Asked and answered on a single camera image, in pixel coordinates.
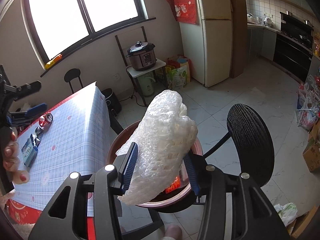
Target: checkered tablecloth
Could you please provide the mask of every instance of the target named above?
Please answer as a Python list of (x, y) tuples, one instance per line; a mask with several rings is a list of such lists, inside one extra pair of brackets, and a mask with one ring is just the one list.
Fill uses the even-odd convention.
[[(23, 163), (21, 148), (39, 123), (31, 125), (17, 139), (19, 169), (29, 171), (30, 181), (15, 185), (13, 200), (41, 211), (70, 173), (78, 171), (87, 175), (102, 168), (110, 148), (108, 108), (95, 83), (65, 99), (50, 112), (53, 123), (44, 132), (38, 155), (30, 168)], [(93, 216), (92, 194), (88, 198), (88, 216)]]

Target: wall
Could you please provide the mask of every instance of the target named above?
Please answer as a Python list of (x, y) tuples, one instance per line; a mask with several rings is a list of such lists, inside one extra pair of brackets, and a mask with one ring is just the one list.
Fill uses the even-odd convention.
[[(111, 87), (116, 94), (132, 91), (133, 86), (126, 74), (115, 35), (137, 29), (142, 25), (145, 27), (148, 40), (156, 45), (155, 53), (159, 59), (164, 60), (171, 55), (182, 54), (179, 24), (174, 20), (166, 0), (144, 0), (144, 2), (148, 16), (156, 17), (156, 20), (126, 28), (94, 41), (40, 78), (44, 70), (28, 38), (20, 0), (15, 0), (0, 22), (0, 64), (3, 64), (12, 85), (23, 85), (39, 80), (42, 89), (26, 100), (20, 100), (14, 107), (24, 101), (32, 104), (45, 102), (51, 107), (68, 97), (71, 90), (63, 78), (71, 68), (81, 70), (84, 86), (97, 81), (100, 90)], [(112, 79), (116, 73), (121, 77), (118, 82)], [(74, 80), (72, 85), (75, 90), (80, 88), (77, 80)]]
[(271, 20), (274, 23), (276, 29), (280, 30), (281, 26), (281, 15), (280, 12), (286, 13), (286, 10), (292, 12), (292, 15), (297, 19), (309, 20), (310, 23), (314, 25), (314, 30), (316, 32), (320, 31), (320, 22), (314, 16), (301, 11), (299, 8), (292, 6), (288, 3), (284, 3), (283, 1), (279, 0), (246, 0), (247, 2), (247, 12), (251, 13), (255, 18), (261, 17), (262, 19), (265, 18), (263, 15), (264, 12), (272, 14), (273, 17)]

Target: bubble wrap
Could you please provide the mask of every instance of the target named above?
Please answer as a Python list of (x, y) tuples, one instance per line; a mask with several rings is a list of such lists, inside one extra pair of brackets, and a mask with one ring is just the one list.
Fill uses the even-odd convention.
[(198, 129), (187, 115), (187, 107), (176, 91), (165, 90), (149, 105), (129, 140), (116, 152), (126, 154), (138, 144), (138, 159), (125, 195), (127, 205), (149, 202), (169, 187), (179, 174), (183, 157), (190, 150)]

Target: built-in oven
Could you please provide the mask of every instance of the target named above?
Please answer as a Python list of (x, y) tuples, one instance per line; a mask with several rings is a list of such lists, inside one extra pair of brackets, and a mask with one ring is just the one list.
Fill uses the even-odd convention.
[(305, 82), (312, 60), (312, 51), (282, 33), (277, 33), (273, 62)]

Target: window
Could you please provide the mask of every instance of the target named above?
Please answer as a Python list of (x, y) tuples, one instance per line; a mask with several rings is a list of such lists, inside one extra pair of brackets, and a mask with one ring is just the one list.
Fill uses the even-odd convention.
[(44, 63), (66, 57), (119, 28), (145, 20), (140, 0), (24, 0), (32, 38)]

